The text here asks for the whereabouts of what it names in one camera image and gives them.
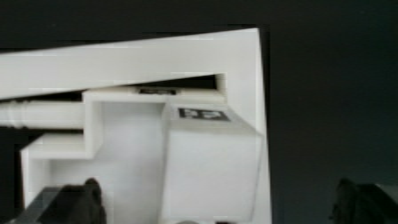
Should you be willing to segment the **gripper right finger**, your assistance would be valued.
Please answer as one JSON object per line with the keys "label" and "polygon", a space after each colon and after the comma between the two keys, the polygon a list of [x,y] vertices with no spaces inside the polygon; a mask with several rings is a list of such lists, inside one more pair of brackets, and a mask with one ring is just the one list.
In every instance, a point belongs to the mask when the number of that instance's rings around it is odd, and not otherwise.
{"label": "gripper right finger", "polygon": [[398,184],[356,184],[342,178],[330,220],[333,224],[398,224]]}

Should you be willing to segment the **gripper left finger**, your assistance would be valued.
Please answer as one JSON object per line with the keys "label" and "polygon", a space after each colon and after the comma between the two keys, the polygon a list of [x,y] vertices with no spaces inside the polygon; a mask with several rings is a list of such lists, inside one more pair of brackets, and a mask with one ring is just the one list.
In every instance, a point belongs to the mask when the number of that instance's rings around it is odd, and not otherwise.
{"label": "gripper left finger", "polygon": [[106,224],[101,187],[93,178],[81,185],[42,189],[22,213],[22,224]]}

